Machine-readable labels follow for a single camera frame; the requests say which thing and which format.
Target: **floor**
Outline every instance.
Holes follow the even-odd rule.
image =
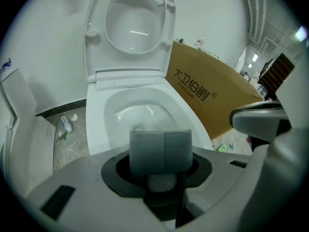
[[[71,118],[77,114],[79,117],[77,121],[71,121]],[[66,139],[59,137],[59,132],[65,132],[63,125],[60,122],[62,116],[66,116],[72,124],[72,132],[67,134]],[[56,138],[54,144],[54,172],[60,170],[68,163],[84,157],[89,156],[87,136],[86,136],[86,107],[81,107],[68,112],[64,112],[47,120],[56,126]],[[252,151],[249,144],[246,142],[247,136],[235,129],[230,130],[224,135],[212,141],[214,150],[220,145],[226,144],[229,153],[251,155]]]

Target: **toilet seat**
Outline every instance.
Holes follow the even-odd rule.
[[[198,117],[165,79],[175,16],[174,0],[91,0],[84,27],[91,155],[126,146],[131,130],[191,129],[193,146],[212,149]]]

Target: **water in toilet bowl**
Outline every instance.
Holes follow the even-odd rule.
[[[117,111],[109,123],[109,138],[112,147],[129,143],[130,131],[176,131],[179,126],[171,114],[154,104],[134,104]]]

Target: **ceiling light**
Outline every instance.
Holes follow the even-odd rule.
[[[252,61],[255,62],[257,60],[259,56],[257,54],[254,55],[254,57],[252,58]]]
[[[299,42],[302,42],[307,37],[307,32],[303,27],[300,27],[300,29],[295,34],[295,37]]]

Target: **brown cardboard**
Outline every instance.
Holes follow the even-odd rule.
[[[173,43],[166,79],[189,104],[211,139],[231,129],[233,110],[263,100],[231,67],[178,42]]]

